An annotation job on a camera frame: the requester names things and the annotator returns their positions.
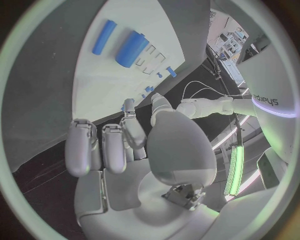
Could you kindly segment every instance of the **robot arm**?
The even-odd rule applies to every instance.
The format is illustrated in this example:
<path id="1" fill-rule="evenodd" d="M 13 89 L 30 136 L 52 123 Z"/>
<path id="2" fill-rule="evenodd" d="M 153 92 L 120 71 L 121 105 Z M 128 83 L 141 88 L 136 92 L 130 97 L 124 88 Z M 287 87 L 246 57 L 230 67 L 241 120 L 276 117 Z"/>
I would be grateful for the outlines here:
<path id="1" fill-rule="evenodd" d="M 183 99 L 176 110 L 190 119 L 207 117 L 213 113 L 256 116 L 251 99 L 233 99 L 229 96 L 222 96 L 216 100 L 206 98 Z"/>

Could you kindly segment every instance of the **dark floor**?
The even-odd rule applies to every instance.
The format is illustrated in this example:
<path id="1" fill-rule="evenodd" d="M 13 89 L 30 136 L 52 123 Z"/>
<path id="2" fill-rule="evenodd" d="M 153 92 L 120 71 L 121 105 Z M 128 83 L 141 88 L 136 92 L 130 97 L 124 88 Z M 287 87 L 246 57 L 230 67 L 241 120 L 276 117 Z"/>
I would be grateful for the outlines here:
<path id="1" fill-rule="evenodd" d="M 222 75 L 230 93 L 239 94 L 235 82 L 229 78 L 224 70 Z M 219 81 L 216 81 L 212 75 L 200 66 L 165 95 L 174 108 L 180 103 L 186 84 L 194 80 L 202 81 L 217 91 L 224 92 Z M 203 86 L 200 83 L 192 83 L 187 88 L 185 97 L 189 98 L 202 88 Z M 213 100 L 219 98 L 220 95 L 211 90 L 204 90 L 195 97 Z M 136 115 L 146 134 L 149 134 L 152 128 L 150 125 L 151 105 L 137 109 Z M 101 129 L 107 123 L 119 123 L 120 119 L 121 116 L 99 124 L 97 127 Z M 230 120 L 228 116 L 216 113 L 194 121 L 203 129 L 211 141 L 228 126 Z M 85 236 L 76 222 L 73 207 L 77 178 L 66 171 L 64 146 L 65 142 L 63 141 L 40 153 L 22 165 L 13 175 L 30 205 L 51 227 L 67 239 L 82 240 L 85 239 Z M 10 213 L 4 203 L 1 206 L 3 206 L 0 212 L 2 216 Z M 30 239 L 30 236 L 26 235 L 25 230 L 12 214 L 9 215 L 8 222 L 4 222 L 3 219 L 1 217 L 0 225 L 1 229 L 5 229 L 5 231 L 2 231 L 2 235 L 6 234 L 5 239 L 8 239 L 8 237 L 10 239 Z"/>

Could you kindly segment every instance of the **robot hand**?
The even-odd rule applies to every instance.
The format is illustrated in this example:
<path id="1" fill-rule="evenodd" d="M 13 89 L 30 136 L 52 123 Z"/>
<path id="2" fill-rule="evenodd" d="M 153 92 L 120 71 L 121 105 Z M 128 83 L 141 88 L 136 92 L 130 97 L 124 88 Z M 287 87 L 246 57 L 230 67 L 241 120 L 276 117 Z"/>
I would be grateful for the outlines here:
<path id="1" fill-rule="evenodd" d="M 207 117 L 213 113 L 231 115 L 234 112 L 233 100 L 229 96 L 222 96 L 216 100 L 206 98 L 183 99 L 176 110 L 190 119 Z"/>

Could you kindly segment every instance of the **green glowing light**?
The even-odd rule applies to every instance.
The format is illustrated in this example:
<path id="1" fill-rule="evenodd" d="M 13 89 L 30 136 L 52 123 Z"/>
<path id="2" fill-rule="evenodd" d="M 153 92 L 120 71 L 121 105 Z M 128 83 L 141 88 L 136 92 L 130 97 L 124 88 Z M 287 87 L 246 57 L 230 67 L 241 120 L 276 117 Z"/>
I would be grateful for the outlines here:
<path id="1" fill-rule="evenodd" d="M 244 165 L 244 147 L 233 146 L 231 151 L 230 168 L 224 195 L 236 196 L 239 193 Z"/>

